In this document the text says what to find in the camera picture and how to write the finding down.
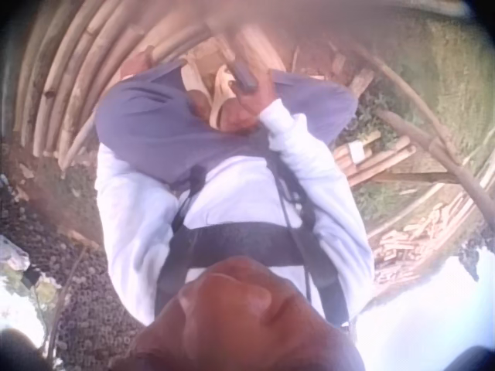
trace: white sweatshirt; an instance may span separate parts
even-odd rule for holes
[[[270,149],[280,154],[316,206],[314,233],[339,272],[353,318],[370,299],[374,259],[347,179],[327,146],[308,132],[304,114],[291,116],[276,100],[260,121],[270,132]],[[98,153],[95,187],[111,281],[131,315],[149,325],[155,318],[159,272],[169,254],[171,223],[187,194],[177,199],[161,182],[135,171],[104,145]],[[294,206],[288,203],[286,209],[292,226],[301,226]],[[286,226],[274,176],[263,158],[237,156],[211,170],[184,225],[195,229],[232,222]],[[270,269],[305,293],[303,267]],[[191,269],[186,280],[200,274]],[[312,305],[323,315],[318,291],[310,284]]]

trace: person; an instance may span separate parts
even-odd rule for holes
[[[183,68],[136,56],[95,115],[108,271],[147,326],[112,369],[364,369],[340,327],[369,300],[374,259],[328,147],[357,100],[255,72],[215,130]]]

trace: purple trousers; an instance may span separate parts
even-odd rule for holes
[[[113,87],[96,111],[100,142],[136,170],[172,187],[186,182],[195,165],[209,171],[235,155],[265,157],[263,127],[247,136],[224,134],[191,112],[181,66],[180,60],[160,65]],[[288,110],[305,114],[309,132],[327,144],[356,112],[356,98],[336,83],[281,71],[274,71],[273,78]]]

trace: white sleeve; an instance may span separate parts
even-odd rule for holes
[[[276,100],[260,120],[270,132],[270,149],[279,152],[316,207],[314,232],[339,272],[353,318],[370,299],[374,257],[349,183],[328,147],[308,132],[304,114],[293,117]]]
[[[95,188],[111,282],[131,315],[149,325],[155,318],[156,283],[169,254],[177,198],[104,145],[98,152]]]

